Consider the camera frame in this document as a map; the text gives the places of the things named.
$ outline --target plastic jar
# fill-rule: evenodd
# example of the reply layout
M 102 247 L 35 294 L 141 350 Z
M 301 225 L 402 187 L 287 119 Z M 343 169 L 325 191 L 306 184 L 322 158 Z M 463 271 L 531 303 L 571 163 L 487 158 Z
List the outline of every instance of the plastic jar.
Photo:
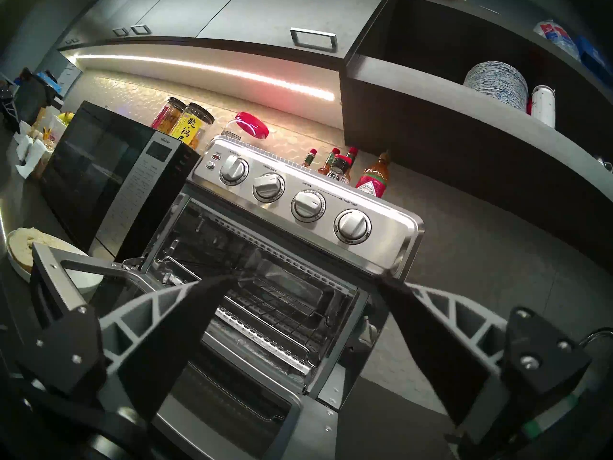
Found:
M 234 120 L 227 123 L 221 134 L 260 147 L 260 140 L 265 140 L 268 136 L 268 127 L 252 114 L 238 112 Z
M 214 122 L 215 118 L 211 114 L 192 102 L 172 127 L 170 136 L 196 149 L 200 138 Z
M 187 105 L 179 99 L 168 97 L 162 110 L 159 111 L 158 116 L 153 120 L 151 128 L 168 135 L 172 127 L 175 126 L 176 121 L 179 120 L 179 117 L 181 117 L 181 114 L 185 111 L 186 106 Z

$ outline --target red lid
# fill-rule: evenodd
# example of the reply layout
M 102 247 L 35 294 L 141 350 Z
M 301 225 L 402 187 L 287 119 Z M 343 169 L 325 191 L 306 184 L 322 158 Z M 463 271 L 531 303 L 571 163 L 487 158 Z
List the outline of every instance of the red lid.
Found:
M 234 117 L 238 126 L 249 135 L 259 140 L 264 140 L 268 136 L 268 127 L 260 119 L 247 112 L 238 112 Z

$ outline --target black shelf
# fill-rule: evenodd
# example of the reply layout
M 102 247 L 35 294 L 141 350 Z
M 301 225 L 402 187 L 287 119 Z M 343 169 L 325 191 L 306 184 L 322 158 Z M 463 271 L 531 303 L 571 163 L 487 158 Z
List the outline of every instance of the black shelf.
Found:
M 352 62 L 341 95 L 346 145 L 391 149 L 396 163 L 523 218 L 613 274 L 613 176 L 556 130 L 459 84 L 369 57 Z
M 530 90 L 540 84 L 555 89 L 560 133 L 591 155 L 613 158 L 613 91 L 579 61 L 512 20 L 461 0 L 395 0 L 369 34 L 359 54 L 459 84 L 475 64 L 512 65 Z

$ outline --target kitchen cabinet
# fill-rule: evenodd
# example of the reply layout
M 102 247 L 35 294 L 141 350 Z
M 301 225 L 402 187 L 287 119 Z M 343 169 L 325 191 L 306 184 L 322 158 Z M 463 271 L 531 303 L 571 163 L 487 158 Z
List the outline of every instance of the kitchen cabinet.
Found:
M 345 58 L 383 0 L 232 0 L 198 37 L 304 48 Z M 290 28 L 301 31 L 292 39 Z M 336 45 L 331 35 L 336 36 Z
M 138 23 L 158 1 L 98 0 L 70 29 L 59 48 L 135 35 L 130 27 Z
M 159 0 L 135 26 L 151 35 L 196 37 L 230 0 Z

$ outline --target led light strip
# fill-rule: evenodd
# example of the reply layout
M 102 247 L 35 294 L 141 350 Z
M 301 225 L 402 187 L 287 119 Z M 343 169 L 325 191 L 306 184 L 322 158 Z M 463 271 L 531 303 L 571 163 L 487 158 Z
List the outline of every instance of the led light strip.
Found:
M 293 92 L 298 92 L 305 95 L 310 95 L 311 97 L 317 97 L 318 99 L 323 99 L 332 102 L 334 100 L 334 94 L 332 92 L 328 92 L 327 90 L 317 89 L 315 87 L 308 87 L 306 85 L 301 85 L 297 83 L 286 82 L 284 80 L 273 79 L 272 77 L 266 77 L 265 75 L 253 74 L 252 72 L 244 72 L 243 70 L 238 69 L 228 69 L 222 68 L 219 66 L 210 66 L 208 64 L 199 64 L 195 62 L 189 61 L 177 61 L 175 59 L 162 59 L 158 57 L 146 57 L 146 56 L 123 56 L 116 54 L 84 54 L 84 55 L 75 55 L 70 59 L 74 61 L 76 59 L 119 59 L 124 61 L 143 61 L 143 62 L 155 62 L 159 64 L 171 64 L 172 66 L 182 66 L 185 68 L 192 69 L 200 69 L 200 70 L 209 70 L 211 72 L 218 72 L 220 74 L 233 75 L 234 77 L 241 77 L 242 79 L 255 80 L 257 82 L 263 82 L 270 85 L 275 85 L 277 87 L 282 87 Z

